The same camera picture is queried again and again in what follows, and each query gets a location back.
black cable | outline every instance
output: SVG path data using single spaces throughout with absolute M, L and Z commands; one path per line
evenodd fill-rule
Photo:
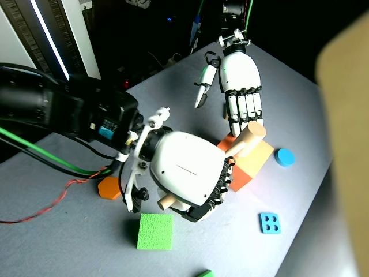
M 78 178 L 82 178 L 82 179 L 88 179 L 90 176 L 89 175 L 84 175 L 84 174 L 80 174 L 80 173 L 76 173 L 76 172 L 73 172 L 73 171 L 70 171 L 70 170 L 67 170 L 67 169 L 64 169 L 60 166 L 57 166 L 51 162 L 49 162 L 48 160 L 40 157 L 39 155 L 27 150 L 27 149 L 24 149 L 23 147 L 17 145 L 16 143 L 13 143 L 11 141 L 8 141 L 7 139 L 3 138 L 0 136 L 0 140 L 5 142 L 5 143 L 8 143 L 9 145 L 11 145 L 12 147 L 15 147 L 17 148 L 18 150 L 20 150 L 21 152 L 27 154 L 28 156 L 38 160 L 39 162 L 42 162 L 43 164 L 47 165 L 47 166 L 50 166 L 52 167 L 53 169 L 56 169 L 60 172 L 63 172 L 65 174 L 68 174 L 68 175 L 72 175 L 72 176 L 75 176 L 75 177 L 78 177 Z M 102 178 L 105 178 L 109 175 L 111 175 L 113 173 L 113 171 L 110 171 L 108 173 L 104 173 L 104 174 L 99 174 L 98 176 L 95 176 L 93 177 L 92 179 L 102 179 Z
M 123 191 L 123 189 L 122 189 L 122 173 L 123 173 L 123 168 L 124 168 L 124 166 L 125 166 L 125 163 L 126 163 L 126 162 L 123 162 L 123 163 L 121 164 L 121 167 L 120 167 L 120 169 L 119 169 L 119 173 L 118 173 L 118 185 L 119 185 L 119 190 L 120 190 L 120 192 L 121 192 L 121 195 L 122 195 L 123 199 L 125 198 L 125 193 L 124 193 L 124 191 Z
M 69 139 L 71 139 L 71 140 L 73 140 L 73 141 L 75 141 L 75 142 L 83 145 L 84 147 L 86 147 L 87 149 L 89 149 L 90 151 L 92 151 L 93 153 L 95 153 L 97 156 L 100 156 L 100 157 L 102 157 L 104 159 L 108 159 L 108 160 L 114 160 L 115 159 L 115 157 L 113 157 L 113 156 L 108 156 L 108 155 L 105 155 L 103 153 L 100 153 L 98 150 L 92 148 L 92 146 L 90 146 L 89 144 L 87 144 L 84 141 L 81 141 L 81 140 L 79 140 L 79 139 L 77 139 L 75 137 L 67 137 L 67 138 L 69 138 Z
M 30 68 L 29 66 L 16 65 L 15 63 L 5 63 L 5 62 L 0 63 L 0 66 L 2 66 L 4 68 L 17 68 L 17 69 L 22 69 L 22 70 L 26 70 L 26 71 L 29 71 L 29 72 L 33 72 L 33 73 L 36 73 L 38 75 L 41 75 L 42 77 L 45 77 L 46 79 L 53 82 L 54 84 L 59 85 L 59 83 L 54 78 L 47 75 L 45 72 L 43 72 L 41 70 L 38 70 L 38 69 L 35 69 L 35 68 Z
M 23 122 L 23 121 L 15 121 L 15 120 L 6 119 L 6 118 L 0 118 L 0 121 L 13 121 L 13 122 L 16 122 L 16 123 L 25 124 L 25 125 L 28 125 L 28 126 L 38 127 L 38 128 L 42 128 L 42 129 L 45 129 L 45 130 L 52 131 L 52 130 L 50 130 L 47 127 L 44 127 L 44 126 L 41 126 L 41 125 L 37 125 L 37 124 L 33 124 L 33 123 Z M 73 140 L 73 141 L 81 144 L 82 146 L 86 147 L 87 149 L 89 149 L 90 151 L 92 151 L 93 153 L 95 153 L 99 157 L 102 157 L 102 158 L 108 159 L 108 160 L 114 160 L 115 159 L 115 157 L 105 155 L 105 154 L 99 152 L 98 150 L 94 149 L 88 143 L 85 143 L 84 141 L 81 141 L 81 140 L 79 140 L 79 139 L 77 139 L 75 137 L 68 137 L 68 136 L 65 136 L 65 135 L 63 135 L 62 133 L 59 133 L 59 132 L 54 132 L 54 133 L 60 134 L 61 136 L 64 136 L 64 137 L 66 137 L 68 139 L 71 139 L 71 140 Z

orange block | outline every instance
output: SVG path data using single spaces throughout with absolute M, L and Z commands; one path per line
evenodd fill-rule
M 98 184 L 99 195 L 102 198 L 115 200 L 121 195 L 117 177 L 106 177 Z
M 218 144 L 218 147 L 226 151 L 231 148 L 235 139 L 229 134 Z M 237 191 L 255 178 L 273 151 L 274 148 L 262 140 L 246 157 L 236 156 L 236 165 L 232 173 L 234 180 L 229 187 Z

blurry beige foreground object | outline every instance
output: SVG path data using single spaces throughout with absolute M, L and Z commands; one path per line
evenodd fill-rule
M 329 118 L 338 198 L 359 272 L 369 276 L 369 13 L 325 47 L 317 78 Z

light strip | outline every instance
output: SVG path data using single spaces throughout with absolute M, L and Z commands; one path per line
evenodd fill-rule
M 48 42 L 49 42 L 49 44 L 50 44 L 50 46 L 51 46 L 51 48 L 52 48 L 52 50 L 53 50 L 53 52 L 54 52 L 54 54 L 55 54 L 55 56 L 56 56 L 57 60 L 58 60 L 58 62 L 59 62 L 59 65 L 60 65 L 60 67 L 62 68 L 62 70 L 63 70 L 63 72 L 64 72 L 65 77 L 67 78 L 67 80 L 69 80 L 69 74 L 68 74 L 68 71 L 67 71 L 67 69 L 65 68 L 65 65 L 64 65 L 64 63 L 63 63 L 63 61 L 62 61 L 62 58 L 61 58 L 61 57 L 60 57 L 60 55 L 59 55 L 58 49 L 57 49 L 57 47 L 55 46 L 55 43 L 54 43 L 54 41 L 52 40 L 52 37 L 51 37 L 51 35 L 50 35 L 50 33 L 49 33 L 48 29 L 47 29 L 47 26 L 46 26 L 46 24 L 45 24 L 44 18 L 42 17 L 42 15 L 41 15 L 41 13 L 40 13 L 39 7 L 37 6 L 37 4 L 36 4 L 36 1 L 35 1 L 35 0 L 30 0 L 30 2 L 31 2 L 31 4 L 32 4 L 33 9 L 35 10 L 35 13 L 36 13 L 36 15 L 37 15 L 37 17 L 38 17 L 38 19 L 39 19 L 40 23 L 41 23 L 41 26 L 42 26 L 42 28 L 43 28 L 43 30 L 44 30 L 44 33 L 45 33 L 45 35 L 46 35 L 46 37 L 47 37 L 47 40 L 48 40 Z

blue square block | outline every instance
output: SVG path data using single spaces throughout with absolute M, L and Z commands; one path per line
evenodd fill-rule
M 280 234 L 281 226 L 277 214 L 271 212 L 262 212 L 260 214 L 261 231 L 264 234 Z

